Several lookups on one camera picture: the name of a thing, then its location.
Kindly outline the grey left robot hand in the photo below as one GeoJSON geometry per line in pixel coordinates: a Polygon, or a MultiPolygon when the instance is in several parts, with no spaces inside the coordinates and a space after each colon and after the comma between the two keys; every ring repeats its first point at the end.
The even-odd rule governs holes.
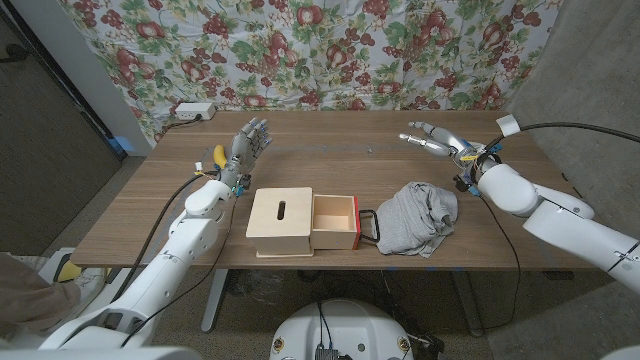
{"type": "Polygon", "coordinates": [[[230,157],[221,169],[220,181],[233,188],[242,176],[248,175],[256,160],[271,144],[268,120],[252,118],[233,137],[230,157]]]}

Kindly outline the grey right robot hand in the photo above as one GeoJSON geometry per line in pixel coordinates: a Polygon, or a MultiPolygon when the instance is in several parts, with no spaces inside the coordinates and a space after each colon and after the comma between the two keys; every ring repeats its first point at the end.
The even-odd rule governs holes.
{"type": "Polygon", "coordinates": [[[485,150],[485,146],[477,142],[469,142],[451,131],[436,127],[426,122],[410,122],[409,126],[421,129],[422,137],[411,134],[400,134],[399,138],[409,144],[416,145],[430,154],[449,157],[460,169],[467,169],[485,150]]]}

